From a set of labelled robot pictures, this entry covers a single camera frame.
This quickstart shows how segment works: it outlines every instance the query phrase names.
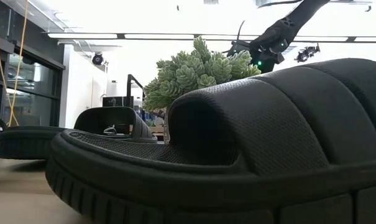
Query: succulent plant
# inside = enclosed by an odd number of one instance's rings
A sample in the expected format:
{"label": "succulent plant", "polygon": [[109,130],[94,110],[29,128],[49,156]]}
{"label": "succulent plant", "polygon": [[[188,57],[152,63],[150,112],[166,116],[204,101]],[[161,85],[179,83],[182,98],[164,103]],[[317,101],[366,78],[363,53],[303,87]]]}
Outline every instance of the succulent plant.
{"label": "succulent plant", "polygon": [[181,51],[171,60],[156,63],[157,78],[144,88],[146,111],[165,108],[189,91],[261,74],[256,65],[250,65],[247,51],[231,57],[211,53],[201,37],[193,41],[193,47],[191,53]]}

